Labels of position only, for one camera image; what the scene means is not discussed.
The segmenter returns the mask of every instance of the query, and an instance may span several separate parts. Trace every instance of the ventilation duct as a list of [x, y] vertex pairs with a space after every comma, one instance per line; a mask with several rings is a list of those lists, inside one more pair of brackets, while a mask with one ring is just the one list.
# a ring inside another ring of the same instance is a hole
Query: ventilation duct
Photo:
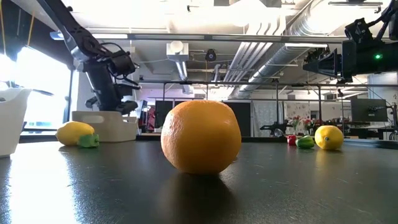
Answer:
[[[181, 41], [173, 41], [167, 44], [166, 54], [169, 60], [175, 62], [180, 79], [185, 81], [188, 78], [187, 65], [185, 63], [189, 59], [188, 44]], [[193, 87], [182, 85], [182, 92], [184, 94], [192, 94]]]
[[[329, 1], [314, 0], [297, 20], [286, 30], [286, 35], [291, 36], [325, 36], [339, 28], [345, 21], [353, 20], [357, 13], [355, 9], [346, 7], [329, 6]], [[326, 14], [334, 14], [331, 11], [338, 10], [336, 16], [330, 18]], [[265, 82], [283, 67], [268, 66], [273, 64], [290, 64], [294, 59], [305, 53], [309, 47], [286, 47], [283, 43], [272, 44], [266, 52], [266, 63], [249, 79], [249, 82]], [[259, 85], [241, 85], [237, 87], [232, 98], [249, 98], [253, 90]]]

